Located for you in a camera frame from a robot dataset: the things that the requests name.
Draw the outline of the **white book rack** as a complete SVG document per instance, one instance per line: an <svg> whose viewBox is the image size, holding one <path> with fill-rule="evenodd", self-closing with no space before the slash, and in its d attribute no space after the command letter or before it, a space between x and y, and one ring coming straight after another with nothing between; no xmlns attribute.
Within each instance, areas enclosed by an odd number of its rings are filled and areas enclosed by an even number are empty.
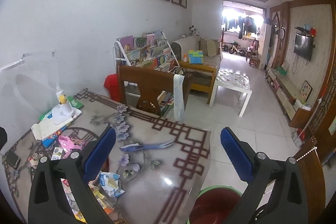
<svg viewBox="0 0 336 224"><path fill-rule="evenodd" d="M127 65L160 72L183 74L183 69L162 31L142 37L125 36L113 43L115 65Z"/></svg>

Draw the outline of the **newspaper ball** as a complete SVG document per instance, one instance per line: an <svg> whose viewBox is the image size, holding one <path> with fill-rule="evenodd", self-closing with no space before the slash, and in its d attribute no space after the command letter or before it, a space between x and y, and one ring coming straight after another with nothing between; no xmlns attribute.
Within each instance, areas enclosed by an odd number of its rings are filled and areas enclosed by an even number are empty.
<svg viewBox="0 0 336 224"><path fill-rule="evenodd" d="M34 153L31 157L29 157L28 161L30 163L30 167L33 169L37 169L37 166L42 156L43 154L41 153Z"/></svg>

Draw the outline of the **wooden dining chair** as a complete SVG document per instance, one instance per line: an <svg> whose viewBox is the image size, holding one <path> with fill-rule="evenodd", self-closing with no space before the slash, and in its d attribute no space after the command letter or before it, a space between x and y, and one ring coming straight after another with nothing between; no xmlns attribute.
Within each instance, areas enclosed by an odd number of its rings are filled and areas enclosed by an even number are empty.
<svg viewBox="0 0 336 224"><path fill-rule="evenodd" d="M158 97L162 92L173 94L174 73L160 72L152 69L117 65L118 85L121 93L121 103L126 104L125 83L134 83L140 92L136 108L148 113L162 116L162 111L158 102ZM190 93L193 75L184 73L183 99L186 108L187 99Z"/></svg>

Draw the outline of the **blue cartoon book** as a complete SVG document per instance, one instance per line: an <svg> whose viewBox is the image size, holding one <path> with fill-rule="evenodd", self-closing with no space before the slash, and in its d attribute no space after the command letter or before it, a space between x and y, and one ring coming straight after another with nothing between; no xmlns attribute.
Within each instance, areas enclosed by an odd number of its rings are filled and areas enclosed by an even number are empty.
<svg viewBox="0 0 336 224"><path fill-rule="evenodd" d="M56 133L52 134L51 136L49 136L47 139L42 141L42 145L45 148L48 148L52 145L52 143L54 141L56 141L58 139L58 136L67 128L67 126L62 127L61 129L59 129Z"/></svg>

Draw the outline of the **wall mounted television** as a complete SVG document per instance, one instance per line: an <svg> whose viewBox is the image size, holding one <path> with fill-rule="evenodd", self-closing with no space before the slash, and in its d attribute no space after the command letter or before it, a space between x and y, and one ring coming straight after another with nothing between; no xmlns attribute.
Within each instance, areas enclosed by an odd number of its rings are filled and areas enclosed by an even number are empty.
<svg viewBox="0 0 336 224"><path fill-rule="evenodd" d="M307 61L311 60L314 48L314 38L312 36L305 36L295 34L294 53L304 58Z"/></svg>

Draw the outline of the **pink plastic wrapper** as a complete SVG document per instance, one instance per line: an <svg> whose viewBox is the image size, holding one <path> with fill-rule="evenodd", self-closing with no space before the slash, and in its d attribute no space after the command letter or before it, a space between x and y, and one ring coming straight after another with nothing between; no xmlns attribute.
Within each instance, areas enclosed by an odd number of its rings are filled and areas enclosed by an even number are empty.
<svg viewBox="0 0 336 224"><path fill-rule="evenodd" d="M87 140L70 138L68 136L59 135L58 142L63 148L63 159L67 158L74 150L82 150L87 144Z"/></svg>

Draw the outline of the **white blue milk carton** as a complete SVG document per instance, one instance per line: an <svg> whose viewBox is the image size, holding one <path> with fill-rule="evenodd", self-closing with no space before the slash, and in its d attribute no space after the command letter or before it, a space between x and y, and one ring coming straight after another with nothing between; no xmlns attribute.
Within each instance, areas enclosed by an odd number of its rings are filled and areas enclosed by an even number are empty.
<svg viewBox="0 0 336 224"><path fill-rule="evenodd" d="M51 160L60 160L63 157L64 148L63 147L55 147L51 156Z"/></svg>

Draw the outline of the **red bag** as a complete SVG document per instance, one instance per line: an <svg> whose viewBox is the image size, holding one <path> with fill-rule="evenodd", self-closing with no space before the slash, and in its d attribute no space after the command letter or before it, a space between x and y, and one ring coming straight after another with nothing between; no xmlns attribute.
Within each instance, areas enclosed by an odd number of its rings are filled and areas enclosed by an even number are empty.
<svg viewBox="0 0 336 224"><path fill-rule="evenodd" d="M121 102L121 93L118 85L118 78L116 74L108 75L104 82L104 88L108 91L109 96L116 102Z"/></svg>

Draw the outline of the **black smartphone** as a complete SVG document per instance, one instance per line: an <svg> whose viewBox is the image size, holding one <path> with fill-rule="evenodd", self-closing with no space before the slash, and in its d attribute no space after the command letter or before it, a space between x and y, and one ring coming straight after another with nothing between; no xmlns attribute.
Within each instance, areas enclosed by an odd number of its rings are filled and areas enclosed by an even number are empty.
<svg viewBox="0 0 336 224"><path fill-rule="evenodd" d="M12 166L14 169L17 169L21 158L11 149L7 151L6 153L6 161L10 166Z"/></svg>

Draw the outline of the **yellow snack box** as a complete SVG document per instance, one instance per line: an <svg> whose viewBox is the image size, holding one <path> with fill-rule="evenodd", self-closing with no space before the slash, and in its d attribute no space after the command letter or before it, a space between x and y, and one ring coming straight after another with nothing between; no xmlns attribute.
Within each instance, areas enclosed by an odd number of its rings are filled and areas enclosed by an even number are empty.
<svg viewBox="0 0 336 224"><path fill-rule="evenodd" d="M98 201L98 203L100 204L100 206L106 212L106 214L110 214L110 213L114 212L113 206L109 203L109 201L99 191L98 188L91 188L91 191L92 191L93 195L95 196L96 200Z"/></svg>

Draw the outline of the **blue white snack bag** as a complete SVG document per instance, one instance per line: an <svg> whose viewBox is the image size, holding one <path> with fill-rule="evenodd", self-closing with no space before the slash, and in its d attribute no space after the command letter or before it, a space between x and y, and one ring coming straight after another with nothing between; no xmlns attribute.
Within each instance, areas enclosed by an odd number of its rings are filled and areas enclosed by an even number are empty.
<svg viewBox="0 0 336 224"><path fill-rule="evenodd" d="M98 178L101 187L108 196L118 198L125 193L118 184L120 180L119 174L112 172L100 172Z"/></svg>

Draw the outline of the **tv cabinet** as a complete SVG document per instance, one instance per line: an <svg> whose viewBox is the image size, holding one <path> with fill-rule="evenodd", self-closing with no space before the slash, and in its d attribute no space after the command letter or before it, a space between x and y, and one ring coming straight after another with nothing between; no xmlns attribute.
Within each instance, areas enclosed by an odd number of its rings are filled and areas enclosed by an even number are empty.
<svg viewBox="0 0 336 224"><path fill-rule="evenodd" d="M303 96L288 79L276 69L270 69L266 79L274 92L289 127L303 129L311 117L311 107L303 102Z"/></svg>

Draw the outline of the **white towel on chair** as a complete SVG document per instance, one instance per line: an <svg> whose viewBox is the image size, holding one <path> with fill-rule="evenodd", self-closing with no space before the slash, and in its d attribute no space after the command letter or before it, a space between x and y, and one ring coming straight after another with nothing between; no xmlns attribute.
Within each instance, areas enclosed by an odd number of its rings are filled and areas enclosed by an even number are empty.
<svg viewBox="0 0 336 224"><path fill-rule="evenodd" d="M185 114L185 105L183 99L183 75L175 74L173 78L174 92L174 119L177 122L183 122Z"/></svg>

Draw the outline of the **children balance bike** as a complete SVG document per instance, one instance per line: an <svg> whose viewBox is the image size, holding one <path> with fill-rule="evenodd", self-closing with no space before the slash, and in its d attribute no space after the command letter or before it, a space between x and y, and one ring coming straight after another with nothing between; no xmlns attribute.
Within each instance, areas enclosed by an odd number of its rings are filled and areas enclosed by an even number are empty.
<svg viewBox="0 0 336 224"><path fill-rule="evenodd" d="M231 48L228 50L230 54L239 54L242 57L246 56L247 50L244 47L241 47L238 42L234 41L231 45Z"/></svg>

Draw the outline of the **wooden sofa bench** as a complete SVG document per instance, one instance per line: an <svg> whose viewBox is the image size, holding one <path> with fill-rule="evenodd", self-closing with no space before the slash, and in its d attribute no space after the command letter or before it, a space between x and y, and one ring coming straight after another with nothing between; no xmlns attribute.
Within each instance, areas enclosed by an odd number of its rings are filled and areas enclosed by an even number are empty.
<svg viewBox="0 0 336 224"><path fill-rule="evenodd" d="M219 41L191 35L172 42L171 48L180 66L193 74L191 89L210 99L222 59Z"/></svg>

